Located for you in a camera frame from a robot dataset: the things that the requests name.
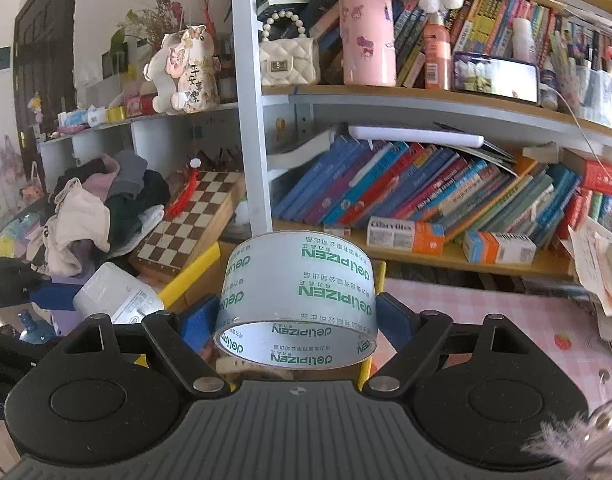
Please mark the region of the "cream quilted handbag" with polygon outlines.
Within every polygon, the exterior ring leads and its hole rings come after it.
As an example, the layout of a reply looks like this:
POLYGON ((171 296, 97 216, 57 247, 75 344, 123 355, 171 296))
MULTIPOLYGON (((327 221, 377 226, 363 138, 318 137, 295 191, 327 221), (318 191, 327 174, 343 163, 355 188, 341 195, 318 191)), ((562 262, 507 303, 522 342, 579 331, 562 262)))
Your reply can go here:
POLYGON ((293 11, 280 10, 266 19, 259 42, 259 63, 263 87, 309 86, 321 78, 317 42, 306 35, 303 21, 293 11), (281 20, 296 25, 296 38, 270 40, 272 25, 281 20))

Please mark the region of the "wooden chessboard box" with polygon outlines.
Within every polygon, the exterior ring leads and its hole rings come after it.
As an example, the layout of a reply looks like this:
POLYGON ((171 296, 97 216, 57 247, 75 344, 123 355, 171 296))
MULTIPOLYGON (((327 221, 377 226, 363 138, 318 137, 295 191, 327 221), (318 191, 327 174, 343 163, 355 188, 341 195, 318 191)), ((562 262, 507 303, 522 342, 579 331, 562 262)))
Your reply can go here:
POLYGON ((138 272, 169 283, 213 246, 245 194, 240 172, 199 171, 195 188, 174 216, 165 215, 129 258, 138 272))

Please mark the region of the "white cat figurine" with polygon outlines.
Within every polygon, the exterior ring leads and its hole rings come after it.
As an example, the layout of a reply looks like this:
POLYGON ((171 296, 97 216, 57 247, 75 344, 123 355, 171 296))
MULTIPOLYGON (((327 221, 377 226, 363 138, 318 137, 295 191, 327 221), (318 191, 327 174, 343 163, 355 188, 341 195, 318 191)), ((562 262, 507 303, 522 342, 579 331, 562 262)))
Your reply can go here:
POLYGON ((161 47, 144 67, 144 78, 156 89, 157 114, 196 114, 220 104, 215 42, 205 25, 165 35, 161 47))

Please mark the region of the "pink cylindrical container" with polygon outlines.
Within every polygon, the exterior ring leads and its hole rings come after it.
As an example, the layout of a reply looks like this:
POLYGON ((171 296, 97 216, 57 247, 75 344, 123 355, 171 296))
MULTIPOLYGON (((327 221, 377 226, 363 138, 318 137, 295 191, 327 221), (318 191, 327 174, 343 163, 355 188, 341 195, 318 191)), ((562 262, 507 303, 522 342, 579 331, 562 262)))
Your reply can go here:
POLYGON ((391 0, 339 0, 344 84, 396 86, 391 0))

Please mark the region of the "large white charger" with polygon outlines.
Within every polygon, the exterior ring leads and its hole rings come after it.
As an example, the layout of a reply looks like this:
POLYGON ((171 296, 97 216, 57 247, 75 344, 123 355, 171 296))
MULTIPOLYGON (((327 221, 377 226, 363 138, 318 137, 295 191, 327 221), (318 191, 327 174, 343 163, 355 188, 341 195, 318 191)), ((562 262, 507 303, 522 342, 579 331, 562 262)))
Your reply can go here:
POLYGON ((140 323, 165 308, 152 287, 110 262, 102 264, 85 282, 72 304, 84 318, 107 314, 112 324, 140 323))

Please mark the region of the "yellow cardboard box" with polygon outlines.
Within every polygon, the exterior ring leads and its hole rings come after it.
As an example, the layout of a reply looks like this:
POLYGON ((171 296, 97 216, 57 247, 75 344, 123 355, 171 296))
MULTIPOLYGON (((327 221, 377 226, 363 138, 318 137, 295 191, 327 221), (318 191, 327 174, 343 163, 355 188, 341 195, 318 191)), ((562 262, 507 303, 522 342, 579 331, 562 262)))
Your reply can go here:
MULTIPOLYGON (((143 278, 161 298, 164 308, 176 314, 190 309, 195 302, 206 295, 219 295, 223 280, 225 279, 225 266, 231 256, 235 245, 227 242, 217 242, 207 250, 205 255, 199 256, 193 263, 184 269, 170 283, 161 285, 157 278, 143 278)), ((386 262, 372 260, 375 291, 383 292, 386 278, 386 262)), ((359 389, 377 371, 376 354, 365 360, 361 365, 349 367, 357 372, 356 379, 359 389)))

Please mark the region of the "cream wrist watch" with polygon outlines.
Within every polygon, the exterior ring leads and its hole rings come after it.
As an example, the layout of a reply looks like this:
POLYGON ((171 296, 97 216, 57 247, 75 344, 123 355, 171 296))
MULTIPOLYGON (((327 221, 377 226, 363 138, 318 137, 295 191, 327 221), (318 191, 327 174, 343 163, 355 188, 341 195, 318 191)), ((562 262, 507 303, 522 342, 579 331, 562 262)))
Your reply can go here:
POLYGON ((292 380, 290 370, 251 363, 235 356, 220 356, 215 361, 216 372, 232 385, 240 385, 243 380, 292 380))

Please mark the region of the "orange bottle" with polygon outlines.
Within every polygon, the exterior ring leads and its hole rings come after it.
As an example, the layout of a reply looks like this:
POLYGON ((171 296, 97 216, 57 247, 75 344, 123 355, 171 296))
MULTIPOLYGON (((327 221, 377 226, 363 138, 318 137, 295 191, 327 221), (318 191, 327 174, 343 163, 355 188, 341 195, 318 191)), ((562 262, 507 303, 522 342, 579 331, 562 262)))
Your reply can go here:
POLYGON ((451 50, 450 34, 440 13, 432 13, 424 26, 425 88, 450 90, 451 50))

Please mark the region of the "stack of papers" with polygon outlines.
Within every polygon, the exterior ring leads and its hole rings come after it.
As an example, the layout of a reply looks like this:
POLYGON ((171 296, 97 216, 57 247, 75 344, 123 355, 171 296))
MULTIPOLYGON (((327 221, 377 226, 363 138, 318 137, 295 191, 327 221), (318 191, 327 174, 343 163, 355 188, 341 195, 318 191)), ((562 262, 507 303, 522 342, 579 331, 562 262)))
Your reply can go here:
POLYGON ((612 232, 586 218, 568 228, 564 247, 572 256, 574 274, 594 305, 600 339, 612 353, 612 232))

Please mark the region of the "pink checkered tablecloth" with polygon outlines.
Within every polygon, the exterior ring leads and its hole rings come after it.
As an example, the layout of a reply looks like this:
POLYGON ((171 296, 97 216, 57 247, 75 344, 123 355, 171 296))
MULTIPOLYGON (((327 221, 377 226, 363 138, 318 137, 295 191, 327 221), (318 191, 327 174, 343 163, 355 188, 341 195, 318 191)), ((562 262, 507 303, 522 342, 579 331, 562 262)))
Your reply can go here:
POLYGON ((518 354, 538 361, 545 353, 586 396, 594 410, 612 392, 612 354, 600 338, 597 319, 571 299, 486 292, 462 287, 387 278, 388 292, 409 310, 437 311, 453 319, 453 327, 494 326, 489 353, 518 354))

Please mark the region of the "row of books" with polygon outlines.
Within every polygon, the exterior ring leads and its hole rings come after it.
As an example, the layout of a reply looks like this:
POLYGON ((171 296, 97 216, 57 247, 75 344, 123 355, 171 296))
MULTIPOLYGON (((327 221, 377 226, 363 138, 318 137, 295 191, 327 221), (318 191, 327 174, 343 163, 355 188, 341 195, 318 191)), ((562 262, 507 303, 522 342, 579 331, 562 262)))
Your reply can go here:
POLYGON ((538 248, 584 220, 612 233, 612 162, 555 143, 513 155, 329 130, 268 159, 280 171, 274 219, 345 231, 375 219, 435 226, 461 243, 470 230, 527 236, 538 248))

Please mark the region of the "smartphone on shelf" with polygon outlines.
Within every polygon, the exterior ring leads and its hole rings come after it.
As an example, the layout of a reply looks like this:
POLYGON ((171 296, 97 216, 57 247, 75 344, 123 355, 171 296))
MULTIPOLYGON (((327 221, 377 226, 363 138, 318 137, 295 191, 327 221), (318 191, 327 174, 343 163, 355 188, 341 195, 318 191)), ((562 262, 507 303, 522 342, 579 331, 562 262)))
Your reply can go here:
POLYGON ((486 54, 455 52, 452 70, 453 91, 539 103, 539 70, 534 64, 486 54))

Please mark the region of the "white shelf unit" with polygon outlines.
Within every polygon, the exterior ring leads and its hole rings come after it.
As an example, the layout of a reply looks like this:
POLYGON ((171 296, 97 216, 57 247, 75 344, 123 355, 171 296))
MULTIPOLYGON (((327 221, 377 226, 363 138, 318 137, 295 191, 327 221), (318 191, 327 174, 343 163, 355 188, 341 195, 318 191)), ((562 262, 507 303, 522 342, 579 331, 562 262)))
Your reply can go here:
POLYGON ((567 148, 612 157, 612 129, 520 102, 441 90, 403 87, 316 86, 263 89, 257 67, 259 49, 255 5, 234 4, 236 110, 246 179, 251 232, 296 231, 298 223, 271 216, 271 180, 267 142, 275 123, 285 118, 300 138, 342 122, 431 128, 436 122, 483 133, 486 140, 522 148, 556 142, 567 148))

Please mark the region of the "clear packing tape roll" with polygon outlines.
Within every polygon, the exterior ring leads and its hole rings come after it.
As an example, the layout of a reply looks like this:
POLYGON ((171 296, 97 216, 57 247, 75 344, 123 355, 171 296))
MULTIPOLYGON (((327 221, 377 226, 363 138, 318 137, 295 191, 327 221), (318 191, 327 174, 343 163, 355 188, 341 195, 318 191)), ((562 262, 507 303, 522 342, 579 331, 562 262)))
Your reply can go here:
POLYGON ((361 363, 377 339, 370 258, 327 233, 281 231, 237 246, 214 330, 230 356, 285 370, 361 363))

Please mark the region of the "pile of clothes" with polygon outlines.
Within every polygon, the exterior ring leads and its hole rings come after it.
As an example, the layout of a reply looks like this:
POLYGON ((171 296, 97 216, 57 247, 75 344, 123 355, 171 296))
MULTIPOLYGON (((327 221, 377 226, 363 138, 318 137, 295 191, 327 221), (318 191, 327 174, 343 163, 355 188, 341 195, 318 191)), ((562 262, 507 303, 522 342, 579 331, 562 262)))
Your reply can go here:
POLYGON ((165 178, 130 150, 69 169, 48 198, 26 260, 51 278, 87 278, 157 226, 171 197, 165 178))

